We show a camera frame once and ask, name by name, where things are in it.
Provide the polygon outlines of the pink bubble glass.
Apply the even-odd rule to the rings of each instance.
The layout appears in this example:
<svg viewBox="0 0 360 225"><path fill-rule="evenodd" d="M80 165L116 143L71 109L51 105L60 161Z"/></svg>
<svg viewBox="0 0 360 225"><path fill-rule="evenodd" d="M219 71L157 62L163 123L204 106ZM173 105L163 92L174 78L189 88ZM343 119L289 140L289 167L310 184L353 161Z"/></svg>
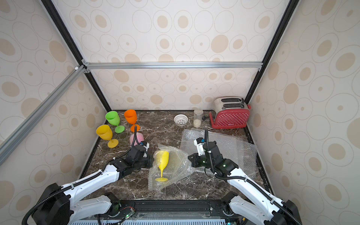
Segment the pink bubble glass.
<svg viewBox="0 0 360 225"><path fill-rule="evenodd" d="M130 145L138 145L139 143L144 141L144 136L142 133L137 133L136 137L135 134L132 134L129 138Z"/></svg>

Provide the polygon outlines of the yellow bubble glass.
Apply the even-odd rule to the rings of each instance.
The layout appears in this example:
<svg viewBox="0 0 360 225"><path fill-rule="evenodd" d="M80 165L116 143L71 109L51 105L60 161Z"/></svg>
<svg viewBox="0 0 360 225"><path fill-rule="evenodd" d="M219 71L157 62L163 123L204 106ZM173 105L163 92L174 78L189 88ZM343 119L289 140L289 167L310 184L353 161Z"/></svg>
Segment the yellow bubble glass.
<svg viewBox="0 0 360 225"><path fill-rule="evenodd" d="M158 151L155 155L155 161L158 164L160 170L160 177L156 178L157 182L165 182L168 178L163 177L164 169L167 167L169 162L169 152L167 151Z"/></svg>

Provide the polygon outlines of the clear bubble wrap sheet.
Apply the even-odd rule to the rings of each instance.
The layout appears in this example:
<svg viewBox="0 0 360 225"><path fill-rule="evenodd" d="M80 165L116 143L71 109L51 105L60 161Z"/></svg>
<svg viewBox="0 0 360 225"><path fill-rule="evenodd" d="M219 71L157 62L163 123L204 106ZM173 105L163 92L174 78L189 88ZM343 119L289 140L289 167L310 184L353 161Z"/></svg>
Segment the clear bubble wrap sheet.
<svg viewBox="0 0 360 225"><path fill-rule="evenodd" d="M160 177L160 170L158 168L158 164L155 161L155 155L158 151L169 152L169 162L163 172L163 177L168 179L165 182L158 182L155 180L156 178ZM188 160L188 154L178 148L159 144L158 150L153 154L153 158L154 162L149 170L148 175L149 190L162 190L165 187L174 184L195 172L195 169L191 166L191 163Z"/></svg>
<svg viewBox="0 0 360 225"><path fill-rule="evenodd" d="M182 133L180 149L188 155L197 153L194 140L204 137L204 131L201 129L185 129ZM209 132L209 140L216 141L220 153L224 158L235 162L244 173L251 179L255 179L257 168L257 147L254 144L244 141L240 137L225 135L221 133Z"/></svg>

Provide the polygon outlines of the beige bubble glass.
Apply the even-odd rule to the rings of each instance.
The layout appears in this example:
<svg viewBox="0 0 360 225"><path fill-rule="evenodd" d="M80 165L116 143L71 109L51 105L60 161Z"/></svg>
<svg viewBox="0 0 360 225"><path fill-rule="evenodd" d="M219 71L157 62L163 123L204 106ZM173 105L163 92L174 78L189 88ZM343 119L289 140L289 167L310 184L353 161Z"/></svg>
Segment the beige bubble glass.
<svg viewBox="0 0 360 225"><path fill-rule="evenodd" d="M96 129L96 134L103 140L108 141L107 146L109 148L115 148L119 141L116 139L113 139L113 132L111 128L108 125L101 125Z"/></svg>

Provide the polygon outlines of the orange bubble glass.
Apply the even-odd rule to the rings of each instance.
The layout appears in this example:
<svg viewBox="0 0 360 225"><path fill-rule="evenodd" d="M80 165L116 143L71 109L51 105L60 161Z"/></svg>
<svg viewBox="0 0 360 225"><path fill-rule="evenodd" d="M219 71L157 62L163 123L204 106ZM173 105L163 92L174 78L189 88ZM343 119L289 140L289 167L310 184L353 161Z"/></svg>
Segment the orange bubble glass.
<svg viewBox="0 0 360 225"><path fill-rule="evenodd" d="M131 124L131 128L130 130L132 132L135 132L135 129L136 131L138 132L140 130L140 126L136 124L137 122L137 113L135 110L133 109L130 109L130 110L127 110L124 112L124 117L126 119L126 121Z"/></svg>

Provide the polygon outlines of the green wine glass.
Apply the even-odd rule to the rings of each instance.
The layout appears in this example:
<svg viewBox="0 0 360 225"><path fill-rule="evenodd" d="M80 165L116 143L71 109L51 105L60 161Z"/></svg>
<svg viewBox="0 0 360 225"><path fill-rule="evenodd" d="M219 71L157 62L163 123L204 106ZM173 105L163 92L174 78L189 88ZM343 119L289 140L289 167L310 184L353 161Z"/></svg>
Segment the green wine glass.
<svg viewBox="0 0 360 225"><path fill-rule="evenodd" d="M120 117L116 111L110 111L106 114L106 120L113 126L115 126L116 133L122 133L125 130L123 125L120 125Z"/></svg>

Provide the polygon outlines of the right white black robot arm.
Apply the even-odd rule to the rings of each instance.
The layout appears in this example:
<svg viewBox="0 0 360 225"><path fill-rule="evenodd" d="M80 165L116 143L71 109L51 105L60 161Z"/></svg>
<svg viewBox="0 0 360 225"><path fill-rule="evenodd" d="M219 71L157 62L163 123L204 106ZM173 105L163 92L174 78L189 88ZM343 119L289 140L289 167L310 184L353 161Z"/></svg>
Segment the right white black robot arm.
<svg viewBox="0 0 360 225"><path fill-rule="evenodd" d="M210 169L216 179L228 182L247 197L235 193L223 199L225 214L238 214L256 225L300 225L297 206L290 200L284 202L254 182L232 160L224 158L215 141L200 137L194 140L197 153L188 157L192 167Z"/></svg>

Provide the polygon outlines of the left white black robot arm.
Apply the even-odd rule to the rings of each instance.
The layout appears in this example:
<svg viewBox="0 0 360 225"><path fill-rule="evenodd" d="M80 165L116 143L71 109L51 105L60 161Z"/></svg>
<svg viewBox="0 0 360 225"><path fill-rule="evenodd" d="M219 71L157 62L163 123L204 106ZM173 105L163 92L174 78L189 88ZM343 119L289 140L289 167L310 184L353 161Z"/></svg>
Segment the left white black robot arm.
<svg viewBox="0 0 360 225"><path fill-rule="evenodd" d="M26 225L32 218L37 225L67 225L91 215L110 213L118 201L113 194L89 200L84 198L134 171L151 168L154 160L148 154L149 147L149 143L143 141L91 175L62 186L49 185L36 205L25 214L22 224Z"/></svg>

